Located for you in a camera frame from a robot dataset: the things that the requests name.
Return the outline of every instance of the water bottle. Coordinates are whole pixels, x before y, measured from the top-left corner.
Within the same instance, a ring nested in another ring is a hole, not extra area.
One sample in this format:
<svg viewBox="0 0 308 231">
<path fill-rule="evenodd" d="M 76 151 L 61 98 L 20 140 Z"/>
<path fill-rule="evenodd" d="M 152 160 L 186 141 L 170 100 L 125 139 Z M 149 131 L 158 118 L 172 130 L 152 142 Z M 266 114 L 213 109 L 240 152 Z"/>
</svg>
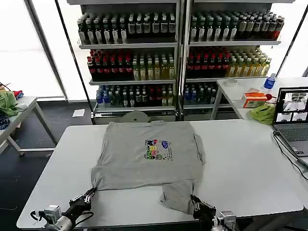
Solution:
<svg viewBox="0 0 308 231">
<path fill-rule="evenodd" d="M 273 73 L 270 75 L 270 77 L 268 77 L 266 80 L 265 80 L 265 83 L 264 83 L 264 88 L 266 89 L 272 89 L 274 87 L 274 84 L 275 84 L 275 76 L 276 74 Z"/>
</svg>

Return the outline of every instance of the green towel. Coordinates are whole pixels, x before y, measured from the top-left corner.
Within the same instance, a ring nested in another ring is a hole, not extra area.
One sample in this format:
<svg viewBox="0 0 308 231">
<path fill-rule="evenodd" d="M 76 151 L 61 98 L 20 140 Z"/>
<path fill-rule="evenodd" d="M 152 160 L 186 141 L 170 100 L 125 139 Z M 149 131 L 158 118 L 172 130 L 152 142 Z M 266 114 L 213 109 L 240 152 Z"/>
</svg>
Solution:
<svg viewBox="0 0 308 231">
<path fill-rule="evenodd" d="M 17 104 L 14 93 L 11 91 L 0 92 L 0 110 L 7 116 L 15 116 L 18 111 L 15 107 Z"/>
<path fill-rule="evenodd" d="M 262 124 L 272 124 L 275 115 L 275 104 L 265 103 L 249 111 L 250 116 Z"/>
</svg>

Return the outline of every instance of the cable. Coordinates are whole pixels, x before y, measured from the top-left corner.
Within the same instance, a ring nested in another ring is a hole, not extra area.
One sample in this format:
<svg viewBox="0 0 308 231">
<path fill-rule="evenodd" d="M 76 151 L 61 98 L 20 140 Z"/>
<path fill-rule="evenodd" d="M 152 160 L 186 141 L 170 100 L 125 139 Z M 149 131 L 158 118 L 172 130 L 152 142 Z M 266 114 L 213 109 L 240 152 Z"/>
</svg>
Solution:
<svg viewBox="0 0 308 231">
<path fill-rule="evenodd" d="M 297 170 L 300 172 L 300 174 L 302 175 L 302 177 L 303 177 L 306 181 L 308 181 L 308 178 L 304 176 L 303 172 L 299 169 L 299 167 L 298 167 L 295 163 L 293 163 L 293 161 L 290 159 L 290 157 L 287 156 L 287 154 L 285 154 L 285 153 L 283 152 L 283 150 L 282 150 L 281 146 L 279 145 L 278 141 L 288 150 L 289 153 L 291 153 L 291 151 L 282 143 L 282 141 L 281 141 L 280 139 L 278 139 L 278 137 L 277 137 L 275 131 L 273 132 L 273 138 L 274 138 L 274 140 L 276 141 L 276 143 L 277 143 L 277 145 L 278 145 L 278 147 L 279 147 L 281 153 L 282 153 L 285 157 L 287 157 L 287 159 L 291 162 L 291 164 L 297 168 Z"/>
<path fill-rule="evenodd" d="M 76 223 L 75 226 L 79 225 L 81 222 L 84 222 L 84 221 L 86 221 L 86 220 L 88 220 L 88 219 L 90 219 L 91 217 L 94 216 L 94 213 L 90 212 L 90 211 L 82 213 L 82 215 L 86 215 L 86 214 L 90 214 L 90 216 L 88 216 L 88 217 L 84 218 L 83 220 L 79 221 L 78 223 Z"/>
</svg>

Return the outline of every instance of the table leg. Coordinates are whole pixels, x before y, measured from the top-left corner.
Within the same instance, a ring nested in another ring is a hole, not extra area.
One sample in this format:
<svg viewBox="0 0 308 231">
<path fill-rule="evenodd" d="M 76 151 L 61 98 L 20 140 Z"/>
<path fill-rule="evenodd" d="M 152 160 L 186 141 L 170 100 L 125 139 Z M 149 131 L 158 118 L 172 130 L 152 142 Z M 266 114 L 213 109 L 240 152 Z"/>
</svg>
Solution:
<svg viewBox="0 0 308 231">
<path fill-rule="evenodd" d="M 35 103 L 35 108 L 34 108 L 34 112 L 37 115 L 39 121 L 41 122 L 41 124 L 43 125 L 43 127 L 45 128 L 46 132 L 48 133 L 49 137 L 51 138 L 52 142 L 57 145 L 58 141 L 56 140 L 55 136 L 53 135 L 53 133 L 51 132 L 51 129 L 48 125 L 48 122 L 41 110 L 41 108 L 39 107 L 38 103 Z"/>
<path fill-rule="evenodd" d="M 18 146 L 18 144 L 10 137 L 8 136 L 7 141 L 13 146 L 13 148 L 19 152 L 20 156 L 23 156 L 25 154 L 25 152 L 21 152 L 20 151 L 20 147 Z"/>
<path fill-rule="evenodd" d="M 216 94 L 216 99 L 215 99 L 215 103 L 213 106 L 213 110 L 212 110 L 212 114 L 211 114 L 211 120 L 216 119 L 216 114 L 218 111 L 218 107 L 220 105 L 220 100 L 221 100 L 221 96 L 222 96 L 222 91 L 221 88 L 218 88 L 217 94 Z"/>
</svg>

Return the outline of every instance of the paper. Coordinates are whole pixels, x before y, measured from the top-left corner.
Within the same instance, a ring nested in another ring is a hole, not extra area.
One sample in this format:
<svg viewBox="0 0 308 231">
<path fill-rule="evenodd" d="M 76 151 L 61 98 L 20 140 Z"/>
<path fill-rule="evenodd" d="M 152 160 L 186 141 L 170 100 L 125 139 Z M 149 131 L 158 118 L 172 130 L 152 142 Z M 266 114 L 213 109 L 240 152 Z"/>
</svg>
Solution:
<svg viewBox="0 0 308 231">
<path fill-rule="evenodd" d="M 72 117 L 81 117 L 85 113 L 85 109 L 75 110 Z"/>
</svg>

